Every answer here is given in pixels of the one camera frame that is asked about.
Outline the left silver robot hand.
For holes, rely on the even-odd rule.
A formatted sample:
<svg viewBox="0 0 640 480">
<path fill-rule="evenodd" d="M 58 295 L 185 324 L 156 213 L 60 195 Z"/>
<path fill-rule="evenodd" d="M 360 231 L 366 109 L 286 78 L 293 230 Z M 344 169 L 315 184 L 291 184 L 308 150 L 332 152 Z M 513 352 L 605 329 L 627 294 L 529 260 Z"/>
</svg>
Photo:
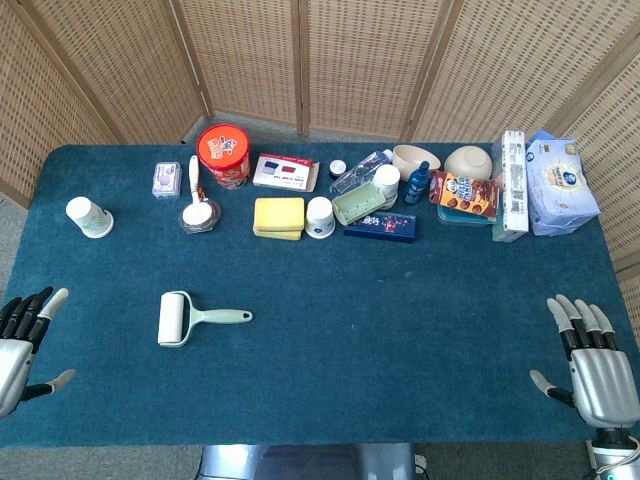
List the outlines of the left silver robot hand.
<svg viewBox="0 0 640 480">
<path fill-rule="evenodd" d="M 27 297 L 14 297 L 1 308 L 1 417 L 14 412 L 21 402 L 50 395 L 64 388 L 75 369 L 63 371 L 44 383 L 28 385 L 49 325 L 69 295 L 66 288 L 51 286 Z"/>
</svg>

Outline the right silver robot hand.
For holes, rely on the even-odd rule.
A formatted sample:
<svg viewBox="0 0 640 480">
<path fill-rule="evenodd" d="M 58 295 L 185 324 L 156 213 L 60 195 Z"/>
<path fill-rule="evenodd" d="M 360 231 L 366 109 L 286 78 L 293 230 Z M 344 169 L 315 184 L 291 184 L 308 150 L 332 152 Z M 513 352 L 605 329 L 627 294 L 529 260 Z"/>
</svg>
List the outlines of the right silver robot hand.
<svg viewBox="0 0 640 480">
<path fill-rule="evenodd" d="M 595 304 L 558 294 L 547 300 L 568 362 L 572 389 L 562 389 L 544 375 L 529 372 L 546 397 L 578 411 L 596 429 L 630 428 L 639 422 L 639 397 L 627 355 L 615 329 Z"/>
</svg>

